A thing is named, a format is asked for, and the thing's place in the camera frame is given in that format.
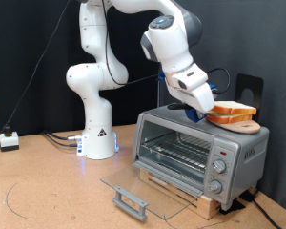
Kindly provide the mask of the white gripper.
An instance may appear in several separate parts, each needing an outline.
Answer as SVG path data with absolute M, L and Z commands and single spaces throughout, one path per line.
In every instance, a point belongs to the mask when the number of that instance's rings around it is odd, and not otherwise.
M 197 109 L 197 117 L 203 119 L 215 106 L 208 75 L 195 63 L 184 70 L 166 73 L 165 82 L 171 96 Z

